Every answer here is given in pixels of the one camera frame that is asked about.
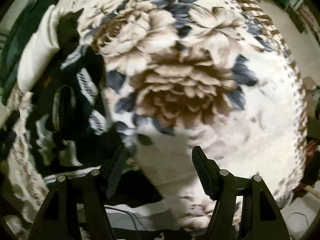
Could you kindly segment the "white garment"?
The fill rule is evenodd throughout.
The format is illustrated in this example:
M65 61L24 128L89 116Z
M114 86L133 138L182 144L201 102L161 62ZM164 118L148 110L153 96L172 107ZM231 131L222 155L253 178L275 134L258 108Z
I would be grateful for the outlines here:
M25 46L17 71L19 89L26 93L36 85L50 60L60 50L57 28L70 9L51 5L44 13L38 29Z

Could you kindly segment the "floral bed blanket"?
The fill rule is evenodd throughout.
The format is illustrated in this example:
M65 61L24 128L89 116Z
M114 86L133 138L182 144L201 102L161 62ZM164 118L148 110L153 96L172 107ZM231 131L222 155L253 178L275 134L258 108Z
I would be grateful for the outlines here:
M236 177L263 178L281 209L305 170L299 70L255 0L59 0L80 11L80 44L103 59L99 88L127 149L105 210L116 239L202 239L215 201L192 162L200 146ZM29 239L50 189L17 84L1 124L1 239Z

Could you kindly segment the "black striped patterned sweater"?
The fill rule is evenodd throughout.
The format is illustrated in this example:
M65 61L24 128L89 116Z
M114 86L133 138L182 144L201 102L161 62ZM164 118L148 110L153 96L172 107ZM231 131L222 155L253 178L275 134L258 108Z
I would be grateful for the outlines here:
M54 31L58 51L31 90L29 151L47 187L61 175L85 176L111 161L122 146L99 88L103 59L79 42L80 15L69 12L59 20Z

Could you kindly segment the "dark green folded blanket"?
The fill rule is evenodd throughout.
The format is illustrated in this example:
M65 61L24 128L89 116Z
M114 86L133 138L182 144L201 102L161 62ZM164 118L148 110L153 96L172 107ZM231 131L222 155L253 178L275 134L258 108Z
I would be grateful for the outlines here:
M37 31L44 13L59 0L31 0L19 14L1 53L1 103L7 105L17 81L18 65L22 52Z

